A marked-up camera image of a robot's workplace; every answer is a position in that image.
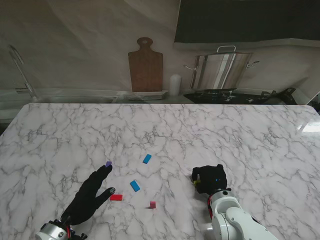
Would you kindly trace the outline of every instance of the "pink block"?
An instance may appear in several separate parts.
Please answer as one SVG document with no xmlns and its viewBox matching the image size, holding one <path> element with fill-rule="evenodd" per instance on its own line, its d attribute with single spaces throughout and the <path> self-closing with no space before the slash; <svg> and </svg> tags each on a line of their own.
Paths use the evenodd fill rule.
<svg viewBox="0 0 320 240">
<path fill-rule="evenodd" d="M 156 208 L 156 202 L 155 201 L 151 201 L 150 202 L 150 208 L 151 209 L 155 209 Z"/>
</svg>

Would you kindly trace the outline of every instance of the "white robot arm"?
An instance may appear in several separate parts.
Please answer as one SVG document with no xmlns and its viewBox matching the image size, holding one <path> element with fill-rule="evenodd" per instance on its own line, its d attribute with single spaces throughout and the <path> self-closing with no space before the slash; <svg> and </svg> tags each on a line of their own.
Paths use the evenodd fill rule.
<svg viewBox="0 0 320 240">
<path fill-rule="evenodd" d="M 85 240 L 88 236 L 84 233 L 81 236 L 75 235 L 75 231 L 67 227 L 59 220 L 49 221 L 45 223 L 40 231 L 35 234 L 35 240 Z"/>
<path fill-rule="evenodd" d="M 216 240 L 278 240 L 242 209 L 231 191 L 218 191 L 208 204 Z"/>
</svg>

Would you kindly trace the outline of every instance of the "marble countertop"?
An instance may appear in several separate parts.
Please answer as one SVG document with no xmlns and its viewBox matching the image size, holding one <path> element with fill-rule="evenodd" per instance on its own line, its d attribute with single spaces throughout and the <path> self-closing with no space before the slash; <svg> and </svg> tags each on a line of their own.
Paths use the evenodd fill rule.
<svg viewBox="0 0 320 240">
<path fill-rule="evenodd" d="M 320 117 L 309 106 L 36 103 L 0 137 L 0 240 L 34 239 L 107 160 L 101 192 L 123 201 L 74 227 L 89 240 L 212 239 L 190 174 L 217 164 L 279 240 L 320 239 Z"/>
</svg>

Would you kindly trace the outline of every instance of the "pot handle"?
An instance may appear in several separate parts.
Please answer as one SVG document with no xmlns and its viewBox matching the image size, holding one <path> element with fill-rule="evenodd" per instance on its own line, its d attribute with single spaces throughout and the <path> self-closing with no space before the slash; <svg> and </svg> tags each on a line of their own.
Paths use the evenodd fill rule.
<svg viewBox="0 0 320 240">
<path fill-rule="evenodd" d="M 246 69 L 251 68 L 251 67 L 255 66 L 255 65 L 258 64 L 258 63 L 260 63 L 260 61 L 254 61 L 254 62 L 251 63 L 251 64 L 248 63 L 245 68 L 246 68 Z"/>
<path fill-rule="evenodd" d="M 189 66 L 187 66 L 187 65 L 183 65 L 186 69 L 190 69 L 190 70 L 193 70 L 193 71 L 195 71 L 195 70 L 197 70 L 197 68 L 196 67 L 189 67 Z"/>
<path fill-rule="evenodd" d="M 235 45 L 220 46 L 220 47 L 218 47 L 218 49 L 216 50 L 216 52 L 219 53 L 219 49 L 220 49 L 220 48 L 232 48 L 232 47 L 234 48 L 233 52 L 235 53 L 235 52 L 236 52 L 236 49 L 237 49 L 237 47 L 236 47 Z"/>
</svg>

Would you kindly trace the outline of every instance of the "wooden cutting board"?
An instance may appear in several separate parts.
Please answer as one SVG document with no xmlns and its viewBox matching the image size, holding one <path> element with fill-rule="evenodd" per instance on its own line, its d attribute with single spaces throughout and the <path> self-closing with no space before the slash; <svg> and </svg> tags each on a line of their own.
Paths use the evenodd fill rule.
<svg viewBox="0 0 320 240">
<path fill-rule="evenodd" d="M 162 91 L 163 54 L 151 50 L 153 41 L 149 37 L 141 37 L 136 42 L 140 49 L 128 53 L 132 91 Z"/>
</svg>

